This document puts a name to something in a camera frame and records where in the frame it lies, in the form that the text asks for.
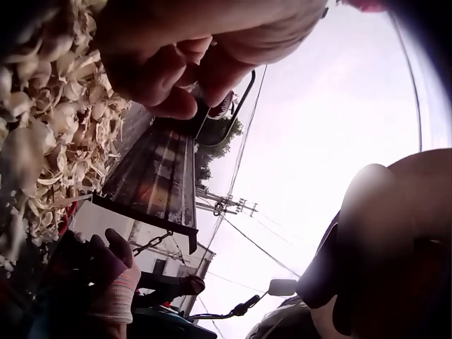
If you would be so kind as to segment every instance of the chain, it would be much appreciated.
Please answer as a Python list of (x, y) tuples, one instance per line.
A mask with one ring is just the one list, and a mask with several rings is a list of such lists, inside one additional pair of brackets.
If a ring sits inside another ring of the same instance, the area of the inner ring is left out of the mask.
[(133, 252), (136, 252), (134, 257), (136, 257), (137, 255), (139, 255), (142, 251), (148, 249), (148, 248), (152, 248), (152, 247), (156, 247), (158, 244), (160, 244), (166, 237), (172, 236), (173, 232), (172, 231), (167, 231), (166, 234), (162, 235), (162, 236), (156, 236), (155, 238), (149, 240), (149, 242), (141, 247), (137, 247), (133, 249)]

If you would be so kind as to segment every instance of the power line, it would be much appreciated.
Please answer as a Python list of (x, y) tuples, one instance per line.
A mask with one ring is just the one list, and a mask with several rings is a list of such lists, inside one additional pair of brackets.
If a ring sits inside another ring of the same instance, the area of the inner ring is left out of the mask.
[[(198, 198), (204, 200), (204, 201), (207, 202), (210, 206), (212, 206), (212, 204), (211, 204), (208, 200), (204, 199), (203, 197), (198, 197)], [(202, 262), (204, 261), (204, 258), (206, 257), (207, 251), (209, 251), (210, 245), (212, 245), (213, 239), (214, 239), (215, 236), (217, 235), (217, 232), (218, 232), (218, 229), (220, 228), (220, 224), (221, 224), (221, 221), (222, 221), (223, 217), (224, 217), (224, 213), (221, 214), (221, 215), (217, 218), (217, 221), (215, 222), (215, 225), (214, 225), (214, 228), (213, 228), (212, 237), (211, 237), (210, 240), (209, 240), (209, 243), (208, 243), (208, 245), (207, 245), (206, 251), (204, 252), (204, 254), (202, 255), (201, 260), (199, 261), (199, 265), (198, 265), (198, 268), (196, 269), (196, 273), (195, 273), (196, 275), (198, 275), (198, 271), (199, 271), (199, 269), (201, 268), (201, 265), (202, 265)]]
[(286, 243), (288, 243), (290, 246), (295, 247), (294, 244), (290, 243), (289, 241), (287, 241), (286, 239), (284, 239), (283, 237), (281, 237), (278, 233), (273, 232), (272, 229), (270, 229), (269, 227), (265, 226), (263, 223), (261, 223), (259, 220), (257, 220), (256, 218), (253, 218), (252, 216), (249, 216), (251, 219), (256, 220), (259, 224), (261, 224), (263, 227), (265, 227), (267, 230), (269, 230), (270, 232), (272, 232), (274, 235), (276, 235), (279, 239), (282, 239), (283, 241), (285, 241)]
[(239, 168), (240, 168), (240, 164), (242, 162), (242, 156), (243, 156), (243, 153), (244, 153), (244, 150), (245, 150), (246, 142), (248, 141), (248, 133), (250, 131), (250, 127), (251, 127), (251, 123), (252, 123), (253, 118), (254, 118), (254, 114), (256, 113), (257, 103), (259, 101), (260, 92), (261, 92), (261, 89), (262, 89), (262, 84), (264, 83), (265, 73), (267, 73), (267, 67), (268, 67), (268, 65), (265, 65), (264, 73), (262, 74), (262, 79), (260, 81), (259, 90), (258, 90), (258, 93), (257, 93), (257, 96), (256, 96), (256, 100), (254, 101), (253, 111), (251, 112), (250, 116), (248, 117), (248, 121), (246, 123), (245, 133), (244, 133), (244, 135), (242, 137), (242, 141), (240, 143), (239, 153), (237, 154), (237, 158), (235, 160), (234, 172), (232, 173), (232, 176), (231, 176), (231, 179), (230, 179), (228, 195), (232, 194), (232, 190), (233, 190), (234, 184), (235, 184), (235, 179), (237, 178), (237, 174), (239, 172)]
[[(237, 173), (239, 172), (240, 163), (242, 161), (243, 152), (244, 152), (244, 149), (245, 149), (246, 141), (248, 139), (248, 132), (250, 130), (251, 123), (252, 123), (253, 118), (254, 118), (254, 113), (256, 112), (256, 107), (257, 107), (257, 103), (258, 103), (258, 100), (259, 100), (260, 91), (262, 89), (262, 84), (264, 83), (265, 73), (267, 72), (267, 66), (268, 65), (265, 65), (264, 73), (262, 74), (262, 79), (260, 81), (259, 91), (257, 93), (256, 100), (254, 102), (253, 111), (251, 112), (251, 114), (250, 114), (250, 116), (248, 118), (248, 121), (246, 123), (245, 134), (244, 134), (244, 136), (242, 138), (242, 141), (240, 143), (239, 153), (237, 154), (237, 158), (235, 160), (234, 172), (232, 174), (232, 178), (231, 178), (230, 184), (229, 184), (228, 196), (230, 196), (231, 193), (232, 193), (232, 189), (234, 187), (235, 179), (237, 177)], [(205, 257), (207, 251), (210, 249), (210, 245), (212, 244), (213, 239), (217, 235), (218, 229), (220, 228), (220, 225), (221, 225), (221, 222), (223, 221), (224, 216), (225, 216), (225, 212), (221, 212), (221, 214), (218, 216), (217, 221), (215, 222), (215, 225), (214, 225), (214, 228), (213, 228), (212, 237), (209, 240), (209, 244), (207, 245), (207, 249), (206, 249), (206, 252), (203, 255), (203, 258)], [(202, 265), (202, 260), (199, 263), (198, 268), (196, 269), (196, 274), (198, 273), (199, 269), (201, 268), (201, 265)]]
[(248, 289), (250, 289), (250, 290), (253, 290), (253, 291), (256, 291), (256, 292), (260, 292), (260, 293), (267, 293), (266, 291), (261, 291), (261, 290), (258, 290), (258, 289), (256, 289), (256, 288), (252, 288), (252, 287), (249, 287), (249, 286), (243, 285), (243, 284), (241, 284), (241, 283), (239, 283), (239, 282), (235, 282), (235, 281), (232, 281), (232, 280), (226, 279), (225, 277), (220, 277), (219, 275), (216, 275), (216, 274), (214, 274), (214, 273), (212, 273), (212, 272), (210, 272), (210, 271), (207, 271), (207, 273), (209, 273), (209, 274), (211, 274), (211, 275), (213, 275), (213, 276), (215, 276), (215, 277), (217, 277), (217, 278), (220, 278), (220, 279), (223, 279), (223, 280), (229, 281), (230, 283), (233, 283), (233, 284), (235, 284), (235, 285), (239, 285), (239, 286), (242, 286), (242, 287), (248, 288)]
[(224, 220), (226, 220), (232, 227), (234, 227), (240, 234), (242, 234), (246, 239), (248, 239), (249, 241), (251, 241), (254, 246), (256, 246), (258, 249), (260, 249), (262, 252), (264, 252), (268, 257), (270, 257), (274, 262), (276, 262), (279, 266), (281, 266), (282, 268), (285, 268), (287, 271), (291, 272), (292, 274), (296, 275), (297, 277), (300, 278), (300, 275), (298, 273), (296, 273), (295, 271), (291, 270), (289, 267), (287, 267), (286, 265), (284, 265), (281, 261), (279, 261), (278, 259), (276, 259), (275, 257), (273, 257), (269, 252), (267, 252), (266, 250), (264, 250), (262, 247), (260, 247), (257, 243), (255, 243), (254, 241), (252, 241), (246, 234), (244, 234), (241, 230), (239, 230), (237, 227), (235, 227), (232, 222), (230, 222), (229, 220), (227, 220), (226, 218), (223, 218)]
[[(202, 304), (202, 306), (204, 307), (204, 309), (206, 310), (206, 313), (209, 313), (209, 311), (207, 310), (206, 305), (204, 304), (204, 302), (202, 301), (202, 299), (201, 299), (200, 296), (198, 296), (198, 299), (199, 299), (199, 301), (201, 302), (201, 304)], [(214, 325), (215, 328), (217, 329), (218, 334), (219, 334), (223, 339), (225, 339), (225, 336), (221, 333), (220, 329), (219, 329), (218, 326), (215, 324), (215, 322), (213, 321), (213, 319), (211, 319), (211, 320), (212, 320), (213, 325)]]
[(180, 249), (179, 245), (177, 244), (176, 239), (171, 236), (171, 238), (173, 239), (174, 243), (176, 244), (177, 249), (179, 250), (179, 254), (180, 254), (180, 261), (182, 261), (182, 263), (184, 264), (184, 266), (187, 266), (187, 264), (185, 263), (184, 257), (182, 255), (182, 250)]
[[(260, 215), (262, 215), (264, 218), (270, 220), (272, 223), (278, 225), (279, 227), (281, 227), (281, 228), (283, 228), (283, 229), (287, 229), (287, 228), (283, 227), (280, 223), (276, 222), (275, 220), (270, 219), (268, 216), (266, 216), (265, 214), (263, 214), (261, 211), (258, 211), (258, 213), (259, 213)], [(314, 246), (313, 246), (312, 244), (310, 244), (309, 242), (307, 242), (303, 237), (301, 237), (301, 236), (295, 234), (294, 232), (291, 232), (291, 233), (292, 233), (292, 235), (293, 235), (294, 237), (296, 237), (296, 238), (302, 240), (302, 241), (303, 241), (306, 245), (308, 245), (309, 247), (314, 248)]]

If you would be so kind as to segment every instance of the electrical wire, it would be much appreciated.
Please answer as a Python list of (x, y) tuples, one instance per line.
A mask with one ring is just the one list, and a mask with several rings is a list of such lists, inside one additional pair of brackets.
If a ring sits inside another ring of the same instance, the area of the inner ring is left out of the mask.
[(246, 142), (248, 141), (248, 134), (249, 134), (249, 131), (250, 131), (251, 123), (253, 122), (254, 114), (256, 113), (257, 103), (259, 101), (260, 92), (261, 92), (261, 89), (262, 89), (262, 84), (264, 83), (265, 73), (267, 73), (267, 67), (268, 67), (268, 65), (265, 65), (264, 73), (262, 74), (262, 79), (260, 81), (259, 90), (257, 92), (256, 100), (254, 101), (253, 110), (252, 110), (250, 116), (248, 117), (248, 121), (246, 123), (245, 133), (244, 133), (244, 135), (242, 137), (242, 141), (240, 143), (240, 148), (239, 148), (239, 153), (237, 154), (237, 158), (235, 160), (234, 172), (232, 173), (231, 179), (229, 181), (228, 195), (232, 194), (232, 190), (233, 190), (234, 184), (235, 184), (235, 179), (237, 178), (237, 174), (239, 172), (240, 164), (242, 162), (242, 156), (243, 156), (243, 153), (245, 151)]
[[(204, 198), (202, 198), (202, 197), (198, 197), (198, 198), (204, 200), (204, 201), (207, 202), (210, 206), (212, 206), (212, 204), (211, 204), (209, 201), (207, 201), (206, 199), (204, 199)], [(200, 268), (201, 268), (201, 266), (202, 266), (202, 262), (204, 261), (204, 258), (206, 257), (207, 251), (209, 251), (210, 245), (212, 245), (213, 239), (214, 239), (215, 236), (217, 235), (217, 232), (218, 232), (218, 229), (220, 228), (220, 224), (221, 224), (221, 221), (223, 220), (223, 217), (224, 217), (224, 213), (222, 213), (222, 214), (218, 217), (217, 221), (215, 222), (215, 225), (214, 225), (214, 228), (213, 228), (212, 237), (211, 237), (210, 240), (209, 240), (209, 244), (207, 245), (206, 251), (205, 251), (204, 254), (202, 255), (202, 259), (199, 261), (199, 265), (198, 265), (198, 268), (196, 269), (196, 273), (195, 273), (196, 275), (198, 275), (198, 271), (200, 270)]]
[[(264, 78), (265, 78), (265, 74), (267, 73), (267, 66), (265, 65), (265, 69), (264, 69), (264, 73), (262, 74), (262, 79), (260, 81), (260, 85), (259, 85), (259, 91), (257, 93), (257, 97), (256, 100), (254, 101), (254, 107), (253, 107), (253, 111), (251, 112), (250, 116), (248, 117), (248, 121), (246, 123), (246, 127), (245, 127), (245, 134), (242, 137), (242, 141), (240, 143), (240, 149), (239, 149), (239, 153), (237, 154), (237, 158), (235, 160), (235, 167), (234, 167), (234, 172), (232, 174), (231, 180), (230, 180), (230, 184), (229, 184), (229, 189), (228, 189), (228, 194), (227, 196), (230, 196), (232, 193), (232, 190), (234, 188), (234, 183), (235, 183), (235, 179), (237, 177), (237, 173), (239, 172), (239, 168), (240, 168), (240, 163), (242, 161), (242, 156), (243, 156), (243, 152), (245, 150), (245, 145), (246, 145), (246, 141), (248, 140), (248, 132), (250, 130), (251, 127), (251, 123), (253, 122), (253, 118), (254, 118), (254, 114), (256, 113), (256, 107), (257, 107), (257, 103), (259, 101), (259, 97), (260, 97), (260, 92), (262, 89), (262, 84), (264, 83)], [(225, 212), (221, 212), (220, 215), (217, 218), (217, 221), (215, 221), (215, 225), (213, 228), (213, 234), (212, 237), (209, 240), (209, 243), (207, 245), (207, 249), (206, 252), (204, 253), (203, 257), (205, 257), (207, 251), (210, 249), (210, 246), (213, 242), (213, 239), (215, 238), (215, 236), (217, 235), (218, 229), (220, 228), (221, 222), (223, 221), (225, 216)], [(199, 266), (196, 270), (196, 274), (198, 274), (199, 269), (201, 268), (202, 265), (202, 260), (199, 263)]]
[(269, 258), (271, 258), (274, 262), (276, 262), (279, 266), (281, 266), (282, 268), (286, 269), (287, 271), (291, 272), (292, 274), (294, 274), (295, 276), (297, 276), (298, 278), (300, 278), (300, 275), (298, 273), (296, 273), (295, 271), (291, 270), (289, 267), (287, 267), (286, 265), (284, 265), (281, 261), (279, 261), (278, 259), (276, 259), (275, 257), (273, 257), (269, 252), (267, 252), (266, 250), (264, 250), (262, 247), (260, 247), (257, 243), (255, 243), (254, 241), (252, 241), (245, 233), (243, 233), (241, 230), (239, 230), (237, 227), (234, 226), (234, 224), (232, 222), (230, 222), (229, 220), (227, 220), (226, 218), (223, 218), (224, 220), (226, 220), (232, 227), (234, 227), (240, 234), (242, 234), (246, 239), (248, 239), (251, 243), (253, 243), (254, 246), (256, 246), (258, 249), (260, 249), (262, 252), (264, 252)]
[[(207, 314), (210, 314), (210, 313), (209, 313), (209, 310), (207, 309), (206, 305), (204, 304), (204, 302), (202, 301), (202, 299), (201, 299), (200, 296), (198, 296), (198, 299), (199, 299), (199, 301), (201, 302), (201, 304), (202, 304), (202, 306), (204, 307), (204, 309), (206, 310), (206, 313), (207, 313)], [(221, 331), (220, 331), (220, 329), (218, 328), (218, 326), (217, 326), (217, 325), (215, 324), (215, 322), (213, 321), (213, 319), (211, 319), (211, 320), (212, 320), (213, 325), (214, 325), (215, 328), (217, 329), (218, 334), (219, 334), (223, 339), (226, 339), (225, 336), (223, 335), (223, 333), (221, 333)]]
[(232, 280), (226, 279), (225, 277), (221, 277), (221, 276), (219, 276), (219, 275), (216, 275), (215, 273), (212, 273), (212, 272), (210, 272), (210, 271), (207, 271), (207, 273), (213, 275), (214, 277), (217, 277), (217, 278), (226, 280), (226, 281), (228, 281), (228, 282), (230, 282), (230, 283), (233, 283), (233, 284), (235, 284), (235, 285), (239, 285), (239, 286), (248, 288), (248, 289), (250, 289), (250, 290), (259, 292), (259, 293), (264, 293), (264, 294), (265, 294), (265, 293), (268, 293), (268, 291), (261, 291), (261, 290), (258, 290), (258, 289), (256, 289), (256, 288), (253, 288), (253, 287), (249, 287), (249, 286), (243, 285), (243, 284), (241, 284), (241, 283), (239, 283), (239, 282), (232, 281)]
[[(287, 228), (283, 227), (280, 223), (276, 222), (275, 220), (270, 219), (268, 216), (266, 216), (265, 214), (263, 214), (261, 211), (257, 211), (257, 213), (259, 213), (260, 215), (262, 215), (264, 218), (270, 220), (270, 221), (271, 221), (272, 223), (274, 223), (275, 225), (278, 225), (279, 227), (281, 227), (281, 228), (283, 228), (283, 229), (287, 229)], [(291, 233), (292, 233), (292, 235), (293, 235), (294, 237), (296, 237), (296, 238), (302, 240), (306, 245), (308, 245), (309, 247), (315, 249), (315, 247), (314, 247), (312, 244), (310, 244), (309, 242), (307, 242), (303, 237), (301, 237), (301, 236), (299, 236), (299, 235), (297, 235), (297, 234), (295, 234), (295, 233), (293, 233), (293, 232), (291, 232)]]
[(399, 25), (397, 24), (397, 21), (394, 17), (394, 14), (391, 11), (388, 11), (389, 18), (391, 19), (391, 22), (394, 26), (394, 30), (397, 33), (397, 37), (400, 42), (400, 46), (402, 47), (402, 52), (405, 56), (406, 64), (408, 66), (408, 72), (410, 73), (411, 78), (411, 84), (413, 86), (413, 94), (414, 94), (414, 101), (416, 106), (416, 117), (418, 120), (418, 139), (419, 139), (419, 152), (422, 152), (422, 127), (421, 127), (421, 112), (420, 112), (420, 106), (419, 106), (419, 95), (418, 95), (418, 89), (416, 87), (416, 81), (414, 80), (414, 74), (413, 74), (413, 68), (411, 67), (410, 58), (408, 57), (408, 52), (406, 51), (405, 43), (403, 42), (402, 35), (400, 33)]
[(250, 216), (249, 214), (247, 214), (251, 219), (254, 219), (255, 221), (257, 221), (259, 224), (261, 224), (263, 227), (265, 227), (267, 230), (269, 230), (270, 232), (272, 232), (274, 235), (276, 235), (279, 239), (282, 239), (283, 241), (285, 241), (286, 243), (288, 243), (290, 246), (292, 247), (296, 247), (294, 244), (290, 243), (289, 241), (287, 241), (286, 239), (284, 239), (283, 237), (281, 237), (278, 233), (273, 232), (272, 229), (270, 229), (269, 227), (265, 226), (263, 223), (261, 223), (258, 219)]
[(177, 249), (179, 250), (179, 254), (180, 254), (180, 261), (182, 261), (182, 263), (184, 264), (184, 266), (187, 266), (187, 264), (185, 263), (184, 257), (182, 255), (182, 250), (180, 249), (179, 245), (177, 244), (176, 239), (171, 235), (171, 238), (173, 239), (174, 243), (176, 244)]

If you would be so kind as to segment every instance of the striped glove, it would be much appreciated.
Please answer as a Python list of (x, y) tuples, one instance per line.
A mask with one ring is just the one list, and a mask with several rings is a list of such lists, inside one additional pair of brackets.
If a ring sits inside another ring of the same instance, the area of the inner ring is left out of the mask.
[(102, 290), (91, 304), (88, 315), (107, 322), (130, 324), (130, 306), (141, 271), (124, 238), (113, 229), (107, 229), (105, 237), (109, 241), (108, 248), (98, 235), (90, 241), (93, 287)]
[(133, 262), (132, 267), (117, 277), (105, 293), (94, 301), (88, 314), (108, 322), (130, 324), (132, 322), (130, 306), (140, 276), (141, 271)]

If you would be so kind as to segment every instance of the red cloth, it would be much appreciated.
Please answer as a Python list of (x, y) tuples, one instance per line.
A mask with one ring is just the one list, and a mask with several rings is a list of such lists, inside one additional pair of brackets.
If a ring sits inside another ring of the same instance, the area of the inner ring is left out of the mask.
[(379, 0), (342, 0), (345, 5), (353, 6), (361, 12), (378, 13), (386, 11), (386, 7)]

